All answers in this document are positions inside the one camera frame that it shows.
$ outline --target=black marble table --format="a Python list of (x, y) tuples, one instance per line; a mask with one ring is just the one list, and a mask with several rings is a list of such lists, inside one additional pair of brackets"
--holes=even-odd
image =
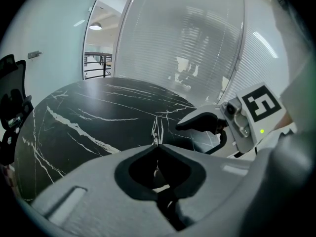
[(211, 133), (177, 131), (195, 107), (160, 86), (122, 78), (65, 86), (41, 101), (25, 121), (16, 144), (15, 171), (23, 199), (32, 201), (84, 162), (152, 144), (200, 153), (218, 143)]

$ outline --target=metal bracket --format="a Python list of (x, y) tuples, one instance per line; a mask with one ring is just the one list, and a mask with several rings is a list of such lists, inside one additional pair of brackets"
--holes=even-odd
[(31, 52), (31, 53), (28, 53), (28, 58), (33, 59), (35, 57), (39, 57), (41, 54), (43, 54), (43, 52), (41, 51)]

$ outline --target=frosted glass panel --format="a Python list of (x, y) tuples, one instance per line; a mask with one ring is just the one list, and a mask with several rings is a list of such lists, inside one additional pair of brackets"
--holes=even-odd
[(241, 44), (243, 0), (132, 0), (115, 77), (168, 88), (195, 106), (217, 103)]

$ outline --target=marble tabletop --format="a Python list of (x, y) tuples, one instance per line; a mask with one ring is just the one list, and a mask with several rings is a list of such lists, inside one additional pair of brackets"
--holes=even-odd
[(196, 152), (218, 144), (210, 132), (177, 131), (195, 107), (152, 83), (108, 78), (67, 85), (41, 101), (21, 128), (15, 171), (22, 198), (41, 191), (81, 164), (130, 148), (159, 143)]

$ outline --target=table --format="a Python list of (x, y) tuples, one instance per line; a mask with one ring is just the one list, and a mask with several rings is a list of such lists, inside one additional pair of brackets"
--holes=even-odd
[(210, 132), (177, 131), (195, 107), (165, 88), (133, 79), (100, 78), (67, 85), (42, 100), (21, 128), (15, 149), (20, 194), (31, 202), (81, 164), (159, 143), (206, 152)]

